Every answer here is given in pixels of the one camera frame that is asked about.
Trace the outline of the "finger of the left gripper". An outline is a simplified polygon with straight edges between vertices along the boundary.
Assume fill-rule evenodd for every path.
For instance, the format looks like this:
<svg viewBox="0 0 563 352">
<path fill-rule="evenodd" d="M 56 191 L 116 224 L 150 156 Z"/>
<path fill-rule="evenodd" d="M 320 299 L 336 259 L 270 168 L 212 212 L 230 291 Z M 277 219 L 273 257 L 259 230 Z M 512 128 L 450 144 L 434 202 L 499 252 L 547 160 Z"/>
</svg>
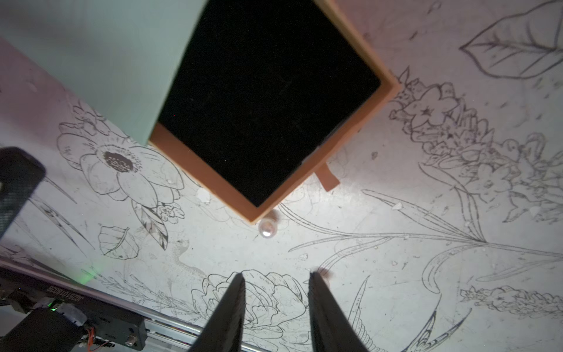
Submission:
<svg viewBox="0 0 563 352">
<path fill-rule="evenodd" d="M 1 237 L 46 175 L 45 167 L 17 147 L 1 148 Z"/>
</svg>

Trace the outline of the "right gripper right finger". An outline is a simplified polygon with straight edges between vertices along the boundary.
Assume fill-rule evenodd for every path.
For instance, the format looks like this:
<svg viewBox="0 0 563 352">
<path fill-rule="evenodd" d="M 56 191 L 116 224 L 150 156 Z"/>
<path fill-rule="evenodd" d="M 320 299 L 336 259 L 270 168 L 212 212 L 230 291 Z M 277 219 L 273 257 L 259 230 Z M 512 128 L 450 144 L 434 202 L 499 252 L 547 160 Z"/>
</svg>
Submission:
<svg viewBox="0 0 563 352">
<path fill-rule="evenodd" d="M 313 351 L 367 352 L 325 280 L 316 271 L 311 272 L 309 276 L 308 298 Z"/>
</svg>

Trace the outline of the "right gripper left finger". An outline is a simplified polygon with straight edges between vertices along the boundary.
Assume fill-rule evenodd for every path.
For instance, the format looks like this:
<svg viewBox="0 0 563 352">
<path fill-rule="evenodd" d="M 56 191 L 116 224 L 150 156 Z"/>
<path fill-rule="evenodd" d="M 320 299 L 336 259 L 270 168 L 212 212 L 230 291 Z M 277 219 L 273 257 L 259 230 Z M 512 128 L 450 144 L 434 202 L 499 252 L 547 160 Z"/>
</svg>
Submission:
<svg viewBox="0 0 563 352">
<path fill-rule="evenodd" d="M 240 352 L 246 312 L 246 282 L 237 273 L 190 352 Z"/>
</svg>

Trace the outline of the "mint jewelry box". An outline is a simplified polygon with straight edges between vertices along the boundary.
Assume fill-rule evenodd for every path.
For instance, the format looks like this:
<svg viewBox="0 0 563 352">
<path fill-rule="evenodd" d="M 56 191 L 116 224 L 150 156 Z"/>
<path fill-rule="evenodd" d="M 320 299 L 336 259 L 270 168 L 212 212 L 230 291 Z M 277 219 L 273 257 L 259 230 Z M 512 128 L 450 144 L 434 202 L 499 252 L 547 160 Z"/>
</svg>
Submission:
<svg viewBox="0 0 563 352">
<path fill-rule="evenodd" d="M 399 91 L 334 1 L 3 1 L 1 38 L 79 98 L 58 139 L 99 194 L 142 210 L 180 170 L 264 217 Z"/>
</svg>

